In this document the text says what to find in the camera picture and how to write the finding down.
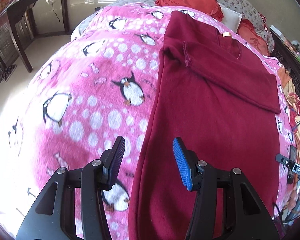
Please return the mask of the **person's right hand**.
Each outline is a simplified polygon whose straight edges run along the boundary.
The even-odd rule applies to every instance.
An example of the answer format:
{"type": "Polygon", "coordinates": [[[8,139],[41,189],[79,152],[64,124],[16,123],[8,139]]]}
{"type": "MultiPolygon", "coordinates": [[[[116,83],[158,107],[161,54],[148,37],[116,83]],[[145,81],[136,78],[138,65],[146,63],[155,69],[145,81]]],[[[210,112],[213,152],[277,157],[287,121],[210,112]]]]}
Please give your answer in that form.
{"type": "Polygon", "coordinates": [[[292,209],[296,206],[297,201],[300,200],[300,191],[297,191],[298,184],[295,183],[293,186],[293,191],[290,194],[288,202],[283,207],[283,211],[292,211],[292,209]]]}

